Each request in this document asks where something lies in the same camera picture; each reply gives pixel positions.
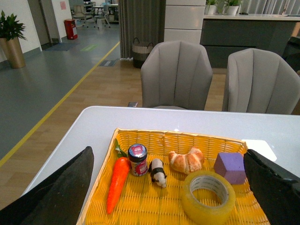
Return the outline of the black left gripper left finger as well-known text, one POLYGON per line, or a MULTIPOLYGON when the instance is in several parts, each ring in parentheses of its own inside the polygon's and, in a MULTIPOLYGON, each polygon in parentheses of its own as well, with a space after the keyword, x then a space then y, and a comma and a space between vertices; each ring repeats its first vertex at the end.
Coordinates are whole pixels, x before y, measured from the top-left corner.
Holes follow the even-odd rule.
POLYGON ((74 225, 90 186, 90 146, 0 211, 2 225, 74 225))

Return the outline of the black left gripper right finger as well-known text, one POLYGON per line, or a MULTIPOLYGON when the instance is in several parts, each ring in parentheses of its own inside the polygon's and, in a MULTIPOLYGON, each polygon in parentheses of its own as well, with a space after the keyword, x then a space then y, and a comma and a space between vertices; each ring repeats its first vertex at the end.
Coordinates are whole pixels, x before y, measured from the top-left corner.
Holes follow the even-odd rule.
POLYGON ((300 223, 300 178, 253 149, 244 154, 250 189, 272 225, 300 223))

